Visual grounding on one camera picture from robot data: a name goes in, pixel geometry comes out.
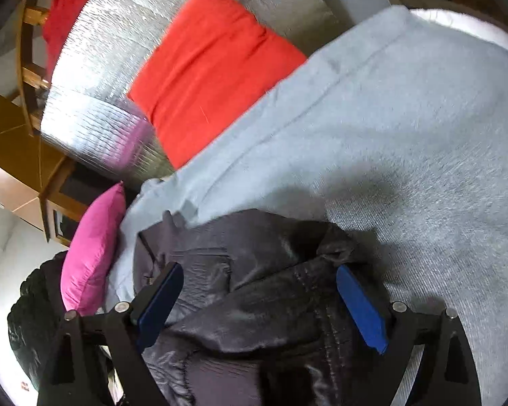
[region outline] red fabric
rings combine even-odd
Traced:
[[[180,168],[305,60],[235,0],[188,0],[128,96]]]
[[[75,20],[88,0],[53,0],[49,17],[43,25],[43,38],[47,43],[47,76],[55,69],[58,56]]]

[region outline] dark jacket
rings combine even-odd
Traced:
[[[347,234],[258,210],[177,221],[141,232],[134,261],[136,291],[168,261],[184,268],[168,328],[144,353],[170,404],[351,404],[376,356],[336,289],[338,265],[364,259]]]
[[[34,389],[47,360],[58,324],[65,313],[60,277],[66,252],[36,268],[20,285],[20,298],[7,316],[9,344]]]

